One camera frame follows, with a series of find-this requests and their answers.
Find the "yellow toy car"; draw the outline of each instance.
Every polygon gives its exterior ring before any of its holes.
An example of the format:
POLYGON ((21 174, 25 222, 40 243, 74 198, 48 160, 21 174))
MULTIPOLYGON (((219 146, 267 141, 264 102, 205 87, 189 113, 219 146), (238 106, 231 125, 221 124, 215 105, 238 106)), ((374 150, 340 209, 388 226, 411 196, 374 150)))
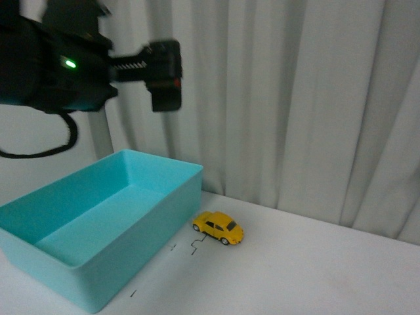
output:
POLYGON ((223 245, 237 244, 243 239, 243 230, 231 217, 221 212, 203 212, 192 221, 198 232, 210 235, 223 245))

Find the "white curtain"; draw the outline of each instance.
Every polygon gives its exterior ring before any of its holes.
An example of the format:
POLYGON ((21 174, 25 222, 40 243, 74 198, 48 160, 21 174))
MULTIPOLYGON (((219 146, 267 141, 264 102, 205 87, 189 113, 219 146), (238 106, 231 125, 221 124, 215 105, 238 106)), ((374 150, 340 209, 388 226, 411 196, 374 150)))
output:
POLYGON ((204 190, 420 244, 420 1, 106 4, 115 55, 173 37, 184 70, 179 112, 117 85, 115 151, 200 163, 204 190))

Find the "green led light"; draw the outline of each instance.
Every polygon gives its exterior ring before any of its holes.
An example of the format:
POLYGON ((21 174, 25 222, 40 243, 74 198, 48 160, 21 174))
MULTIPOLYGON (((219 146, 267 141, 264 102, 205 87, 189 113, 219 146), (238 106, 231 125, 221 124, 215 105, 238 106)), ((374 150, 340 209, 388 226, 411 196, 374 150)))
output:
POLYGON ((65 68, 69 68, 69 69, 76 69, 77 68, 77 64, 73 60, 71 60, 71 59, 69 59, 65 56, 61 56, 60 61, 61 61, 61 65, 65 68))
POLYGON ((73 69, 76 69, 76 67, 77 67, 76 63, 69 60, 69 59, 66 60, 66 66, 69 67, 69 68, 73 68, 73 69))

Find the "white table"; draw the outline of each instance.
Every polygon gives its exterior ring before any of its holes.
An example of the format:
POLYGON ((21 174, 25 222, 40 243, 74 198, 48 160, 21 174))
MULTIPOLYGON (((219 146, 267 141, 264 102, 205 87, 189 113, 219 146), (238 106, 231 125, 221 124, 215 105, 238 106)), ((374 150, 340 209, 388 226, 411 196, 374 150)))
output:
MULTIPOLYGON (((243 242, 194 242, 189 222, 98 314, 420 314, 418 246, 209 193, 201 210, 243 242)), ((88 313, 0 252, 0 314, 88 313)))

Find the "black cable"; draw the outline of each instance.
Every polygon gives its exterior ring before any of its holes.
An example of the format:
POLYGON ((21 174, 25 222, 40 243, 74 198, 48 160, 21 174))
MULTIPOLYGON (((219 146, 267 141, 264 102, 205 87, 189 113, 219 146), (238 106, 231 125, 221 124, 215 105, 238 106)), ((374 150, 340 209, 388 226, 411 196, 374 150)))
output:
POLYGON ((0 148, 0 156, 7 159, 35 159, 35 158, 44 158, 45 156, 53 156, 55 154, 58 154, 58 153, 61 153, 61 152, 64 152, 73 148, 77 142, 77 134, 78 134, 77 124, 73 120, 73 118, 71 118, 70 115, 67 113, 62 113, 62 114, 57 114, 57 115, 59 115, 66 122, 68 129, 70 131, 67 144, 63 146, 59 146, 54 149, 44 151, 44 152, 35 153, 35 154, 12 154, 12 153, 4 152, 0 148))

